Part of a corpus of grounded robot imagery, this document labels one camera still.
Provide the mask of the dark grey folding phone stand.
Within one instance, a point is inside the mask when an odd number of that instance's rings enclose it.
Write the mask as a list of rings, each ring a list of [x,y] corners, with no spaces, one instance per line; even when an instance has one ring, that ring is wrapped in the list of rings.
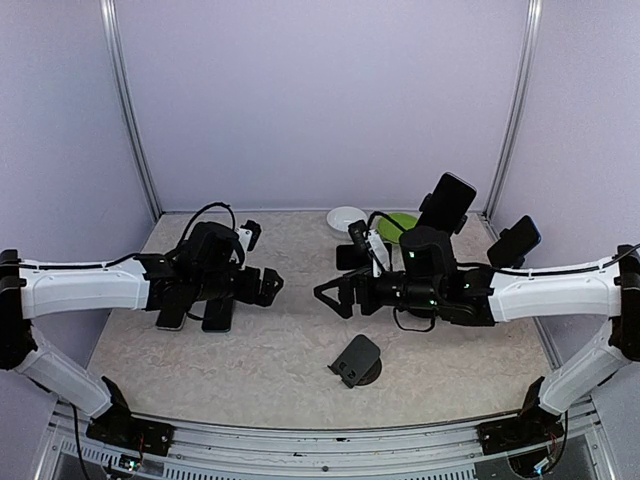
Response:
[[[348,388],[369,385],[382,372],[381,349],[367,336],[358,334],[328,368]]]

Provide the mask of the phone with clear case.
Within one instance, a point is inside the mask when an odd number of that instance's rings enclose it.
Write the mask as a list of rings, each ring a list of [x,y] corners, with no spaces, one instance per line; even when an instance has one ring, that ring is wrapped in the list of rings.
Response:
[[[169,298],[159,303],[155,327],[159,330],[179,331],[193,302],[186,298]]]

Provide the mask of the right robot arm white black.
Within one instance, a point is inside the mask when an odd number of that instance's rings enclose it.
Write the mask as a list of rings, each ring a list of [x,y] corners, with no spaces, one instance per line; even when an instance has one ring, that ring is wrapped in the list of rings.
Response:
[[[314,296],[348,319],[383,306],[422,311],[461,326],[485,327],[529,317],[601,315],[606,321],[593,339],[552,374],[534,382],[511,426],[523,444],[535,442],[571,404],[618,370],[639,359],[639,256],[631,245],[612,257],[548,269],[497,268],[459,263],[450,236],[428,226],[401,234],[404,270],[394,271],[387,249],[360,223],[351,226],[354,244],[368,266],[314,288]]]

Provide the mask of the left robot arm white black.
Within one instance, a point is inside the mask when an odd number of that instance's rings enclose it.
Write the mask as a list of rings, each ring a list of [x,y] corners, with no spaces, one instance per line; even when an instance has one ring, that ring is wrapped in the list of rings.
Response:
[[[235,229],[199,222],[167,253],[134,253],[109,262],[23,262],[17,250],[1,253],[1,368],[24,375],[92,419],[121,445],[140,434],[119,387],[98,378],[51,344],[32,322],[66,312],[104,309],[155,312],[164,329],[179,328],[196,303],[204,324],[236,302],[269,307],[284,286],[270,268],[246,264],[259,224]]]

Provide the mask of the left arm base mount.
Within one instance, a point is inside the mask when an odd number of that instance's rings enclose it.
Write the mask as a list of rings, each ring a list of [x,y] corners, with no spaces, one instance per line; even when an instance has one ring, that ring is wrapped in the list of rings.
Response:
[[[140,455],[149,453],[166,457],[175,428],[169,423],[134,416],[116,383],[106,376],[101,380],[110,394],[110,406],[105,413],[91,418],[87,437],[137,451]]]

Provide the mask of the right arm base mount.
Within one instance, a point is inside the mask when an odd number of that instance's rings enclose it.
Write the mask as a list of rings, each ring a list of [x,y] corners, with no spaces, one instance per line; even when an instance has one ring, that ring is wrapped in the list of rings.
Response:
[[[540,406],[543,380],[543,377],[539,377],[529,386],[516,416],[483,422],[477,426],[484,455],[536,445],[565,434],[566,428],[561,423],[561,415],[549,413]]]

